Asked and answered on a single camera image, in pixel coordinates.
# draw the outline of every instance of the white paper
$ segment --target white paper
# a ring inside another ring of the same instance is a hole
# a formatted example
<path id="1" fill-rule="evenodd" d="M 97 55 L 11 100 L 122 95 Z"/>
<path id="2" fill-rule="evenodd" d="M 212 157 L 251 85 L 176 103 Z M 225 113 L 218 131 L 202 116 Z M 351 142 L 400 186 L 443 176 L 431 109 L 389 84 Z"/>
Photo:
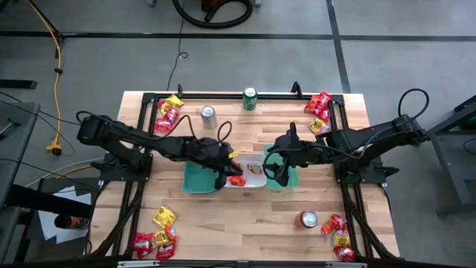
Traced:
<path id="1" fill-rule="evenodd" d="M 59 193 L 54 194 L 54 196 L 64 197 L 70 200 L 83 202 L 85 204 L 91 205 L 91 194 L 84 194 L 82 196 L 77 197 L 76 192 L 73 190 L 74 190 L 74 186 L 64 188 L 61 191 L 59 191 Z M 40 223 L 42 224 L 43 235 L 45 236 L 46 240 L 56 235 L 57 243 L 62 243 L 62 242 L 70 241 L 73 239 L 77 239 L 79 237 L 84 237 L 86 236 L 88 232 L 88 230 L 68 230 L 68 229 L 57 228 L 54 225 L 54 219 L 58 216 L 58 214 L 54 214 L 54 213 L 46 212 L 46 211 L 38 211 L 38 214 L 39 214 Z"/>

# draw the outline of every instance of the red soda can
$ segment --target red soda can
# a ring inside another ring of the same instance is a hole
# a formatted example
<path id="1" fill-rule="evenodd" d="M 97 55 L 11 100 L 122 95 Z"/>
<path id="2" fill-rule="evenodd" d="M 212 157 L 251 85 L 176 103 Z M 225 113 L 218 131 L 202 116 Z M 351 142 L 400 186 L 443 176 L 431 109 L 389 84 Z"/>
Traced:
<path id="1" fill-rule="evenodd" d="M 301 228 L 314 228 L 318 224 L 318 216 L 313 211 L 302 211 L 296 216 L 296 226 Z"/>

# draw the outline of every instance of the green soda can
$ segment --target green soda can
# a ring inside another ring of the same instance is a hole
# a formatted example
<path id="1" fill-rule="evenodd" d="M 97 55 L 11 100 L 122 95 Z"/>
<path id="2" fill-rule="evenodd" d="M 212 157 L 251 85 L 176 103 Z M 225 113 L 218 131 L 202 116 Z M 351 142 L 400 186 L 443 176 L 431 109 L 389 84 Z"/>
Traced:
<path id="1" fill-rule="evenodd" d="M 243 91 L 243 109 L 251 111 L 256 108 L 258 93 L 256 89 L 248 87 Z"/>

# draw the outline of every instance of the yellow extension cord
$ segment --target yellow extension cord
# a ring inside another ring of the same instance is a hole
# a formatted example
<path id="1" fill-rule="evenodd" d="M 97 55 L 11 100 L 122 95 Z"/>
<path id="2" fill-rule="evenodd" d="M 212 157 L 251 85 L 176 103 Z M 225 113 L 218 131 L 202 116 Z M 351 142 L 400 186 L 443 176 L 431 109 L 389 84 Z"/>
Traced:
<path id="1" fill-rule="evenodd" d="M 58 51 L 58 69 L 61 69 L 61 48 L 60 48 L 60 44 L 58 44 L 57 38 L 54 36 L 53 31 L 51 30 L 50 26 L 45 21 L 45 19 L 43 19 L 43 16 L 39 13 L 39 11 L 30 2 L 28 2 L 28 4 L 30 4 L 31 8 L 33 8 L 35 13 L 42 20 L 43 24 L 46 26 L 46 28 L 50 32 L 51 37 L 53 37 L 54 44 L 56 45 L 57 51 Z M 53 149 L 59 149 L 59 150 L 62 149 L 62 146 L 59 141 L 60 131 L 61 131 L 61 112 L 60 112 L 60 105 L 58 103 L 58 94 L 57 94 L 59 80 L 60 80 L 60 73 L 57 72 L 57 77 L 56 77 L 56 80 L 54 81 L 54 103 L 57 106 L 57 115 L 58 115 L 57 126 L 58 127 L 57 127 L 57 135 L 55 136 L 54 140 L 51 142 L 51 145 L 46 147 L 46 150 L 48 151 L 52 151 Z"/>
<path id="2" fill-rule="evenodd" d="M 59 176 L 57 177 L 57 179 L 61 179 L 61 178 L 63 178 L 64 176 L 67 176 L 67 175 L 69 175 L 69 174 L 71 174 L 71 173 L 74 173 L 74 172 L 77 172 L 77 171 L 80 171 L 80 170 L 85 170 L 85 169 L 88 169 L 88 168 L 91 168 L 91 165 L 86 165 L 86 166 L 82 166 L 82 167 L 76 167 L 76 168 L 74 168 L 74 169 L 72 169 L 72 170 L 70 170 L 70 171 L 68 171 L 68 172 L 66 172 L 66 173 L 63 173 L 63 174 L 59 175 Z"/>

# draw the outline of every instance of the white container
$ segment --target white container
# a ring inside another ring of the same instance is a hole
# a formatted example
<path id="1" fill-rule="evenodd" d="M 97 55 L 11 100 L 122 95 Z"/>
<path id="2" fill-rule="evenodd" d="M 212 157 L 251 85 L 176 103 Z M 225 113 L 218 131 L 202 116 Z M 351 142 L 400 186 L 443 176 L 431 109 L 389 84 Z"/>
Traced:
<path id="1" fill-rule="evenodd" d="M 228 178 L 226 180 L 225 187 L 227 188 L 258 188 L 266 185 L 268 181 L 264 173 L 254 174 L 248 170 L 248 165 L 257 165 L 263 169 L 263 162 L 265 161 L 265 155 L 262 153 L 240 153 L 238 156 L 234 157 L 233 160 L 238 164 L 241 164 L 243 169 L 243 176 L 246 179 L 245 186 L 235 186 L 232 185 Z"/>

